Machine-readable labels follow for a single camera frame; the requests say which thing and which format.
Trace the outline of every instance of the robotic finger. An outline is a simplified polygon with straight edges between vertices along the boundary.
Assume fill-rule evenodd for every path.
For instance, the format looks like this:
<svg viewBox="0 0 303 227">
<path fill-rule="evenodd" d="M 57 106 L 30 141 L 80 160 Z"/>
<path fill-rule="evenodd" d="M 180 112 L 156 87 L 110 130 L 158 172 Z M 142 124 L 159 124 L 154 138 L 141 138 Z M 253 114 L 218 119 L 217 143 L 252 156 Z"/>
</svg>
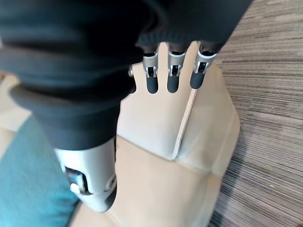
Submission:
<svg viewBox="0 0 303 227">
<path fill-rule="evenodd" d="M 193 89 L 201 87 L 208 68 L 217 57 L 217 51 L 205 49 L 202 42 L 199 42 L 199 49 L 196 55 L 193 73 L 190 78 L 190 86 Z"/>
<path fill-rule="evenodd" d="M 167 90 L 171 93 L 175 93 L 178 90 L 179 77 L 189 45 L 168 43 Z"/>
<path fill-rule="evenodd" d="M 144 51 L 143 68 L 146 75 L 147 90 L 151 94 L 158 91 L 158 50 L 159 44 L 152 46 L 141 46 Z"/>
</svg>

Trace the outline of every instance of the striped carpet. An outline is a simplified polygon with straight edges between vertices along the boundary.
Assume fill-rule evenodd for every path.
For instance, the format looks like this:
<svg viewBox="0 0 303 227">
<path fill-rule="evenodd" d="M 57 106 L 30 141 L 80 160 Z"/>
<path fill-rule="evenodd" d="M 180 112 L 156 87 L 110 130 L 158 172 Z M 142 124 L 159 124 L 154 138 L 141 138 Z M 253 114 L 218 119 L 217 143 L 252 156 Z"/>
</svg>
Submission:
<svg viewBox="0 0 303 227">
<path fill-rule="evenodd" d="M 209 227 L 303 227 L 303 0 L 255 0 L 217 63 L 241 133 Z"/>
</svg>

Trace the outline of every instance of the beige cushion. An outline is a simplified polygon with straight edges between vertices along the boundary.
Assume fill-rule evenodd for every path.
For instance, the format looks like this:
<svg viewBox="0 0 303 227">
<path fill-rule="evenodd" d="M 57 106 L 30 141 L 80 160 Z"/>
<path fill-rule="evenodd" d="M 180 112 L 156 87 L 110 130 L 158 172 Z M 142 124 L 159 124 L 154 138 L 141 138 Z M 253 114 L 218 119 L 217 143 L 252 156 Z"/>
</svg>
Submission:
<svg viewBox="0 0 303 227">
<path fill-rule="evenodd" d="M 103 227 L 206 226 L 220 189 L 220 177 L 195 173 L 122 138 L 117 144 L 118 191 L 113 207 L 97 214 L 82 206 L 72 227 L 82 226 L 84 217 L 80 213 L 93 217 L 91 227 L 101 223 Z"/>
<path fill-rule="evenodd" d="M 238 115 L 221 70 L 214 64 L 196 93 L 176 161 L 222 177 L 239 132 Z"/>
</svg>

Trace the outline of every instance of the black sleeve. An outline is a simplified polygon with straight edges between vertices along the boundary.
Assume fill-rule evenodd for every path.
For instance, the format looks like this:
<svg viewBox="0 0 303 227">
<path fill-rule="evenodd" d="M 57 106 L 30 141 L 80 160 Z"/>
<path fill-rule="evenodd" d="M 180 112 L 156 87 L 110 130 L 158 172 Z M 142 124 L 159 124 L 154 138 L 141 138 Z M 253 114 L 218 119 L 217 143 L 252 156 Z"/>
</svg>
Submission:
<svg viewBox="0 0 303 227">
<path fill-rule="evenodd" d="M 118 82 L 142 60 L 139 33 L 164 12 L 148 2 L 0 0 L 0 70 L 50 93 L 96 86 L 109 76 Z"/>
</svg>

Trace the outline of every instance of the silver metal part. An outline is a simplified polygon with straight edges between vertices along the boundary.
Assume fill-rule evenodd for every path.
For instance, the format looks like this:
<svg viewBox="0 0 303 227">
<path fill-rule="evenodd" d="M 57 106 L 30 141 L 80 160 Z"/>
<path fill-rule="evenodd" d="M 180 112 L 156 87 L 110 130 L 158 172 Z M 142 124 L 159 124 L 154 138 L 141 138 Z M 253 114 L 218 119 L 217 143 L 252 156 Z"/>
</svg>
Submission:
<svg viewBox="0 0 303 227">
<path fill-rule="evenodd" d="M 177 77 L 180 76 L 180 72 L 181 72 L 181 69 L 183 67 L 185 55 L 186 55 L 186 52 L 184 52 L 183 54 L 177 55 L 177 54 L 173 54 L 173 53 L 168 51 L 168 69 L 169 69 L 169 76 L 170 77 L 173 76 L 173 70 L 172 70 L 173 66 L 178 67 L 176 76 Z"/>
<path fill-rule="evenodd" d="M 197 53 L 196 59 L 195 59 L 195 64 L 194 64 L 194 70 L 193 70 L 194 73 L 199 72 L 199 67 L 200 67 L 201 63 L 206 63 L 205 68 L 202 72 L 202 74 L 205 74 L 207 69 L 212 65 L 212 63 L 216 57 L 217 57 L 216 53 L 211 56 L 205 56 L 198 50 L 198 53 Z"/>
<path fill-rule="evenodd" d="M 112 205 L 108 198 L 117 184 L 114 138 L 87 150 L 54 150 L 70 190 L 94 211 L 107 211 Z"/>
<path fill-rule="evenodd" d="M 128 75 L 129 75 L 130 77 L 134 77 L 134 72 L 133 72 L 133 66 L 132 66 L 132 65 L 129 66 Z"/>
<path fill-rule="evenodd" d="M 145 71 L 145 75 L 147 78 L 150 77 L 150 74 L 148 72 L 148 68 L 152 68 L 153 70 L 153 77 L 157 77 L 157 73 L 158 73 L 158 49 L 155 53 L 155 55 L 153 56 L 143 56 L 143 61 L 142 61 L 142 64 L 143 64 L 143 68 L 144 68 L 144 71 Z"/>
</svg>

